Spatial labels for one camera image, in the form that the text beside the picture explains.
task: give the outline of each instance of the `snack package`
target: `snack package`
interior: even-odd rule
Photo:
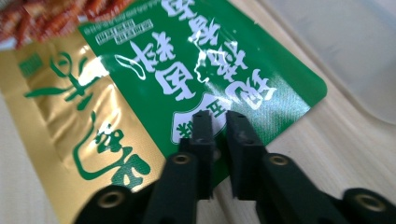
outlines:
[[[200,110],[210,111],[222,152],[219,183],[227,110],[245,114],[268,144],[326,94],[226,0],[137,1],[113,20],[0,57],[1,91],[61,223],[104,186],[155,181]]]

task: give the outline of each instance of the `green package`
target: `green package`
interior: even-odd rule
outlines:
[[[228,1],[148,0],[82,35],[167,157],[191,136],[191,116],[212,115],[227,175],[225,112],[253,120],[269,144],[326,95],[322,79]]]

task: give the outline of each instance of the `red snack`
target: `red snack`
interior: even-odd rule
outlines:
[[[99,15],[93,18],[94,21],[108,21],[119,15],[134,0],[112,0],[110,4]]]
[[[84,9],[88,20],[94,21],[95,17],[106,8],[108,3],[109,0],[91,0]]]

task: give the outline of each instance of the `table surface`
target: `table surface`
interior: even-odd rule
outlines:
[[[396,203],[396,126],[364,112],[332,83],[256,0],[231,0],[322,77],[327,97],[282,133],[268,150],[293,158],[324,192],[340,198],[362,187]],[[58,223],[32,163],[0,98],[0,223]],[[229,179],[211,201],[198,204],[198,223],[259,223],[254,203],[234,200]]]

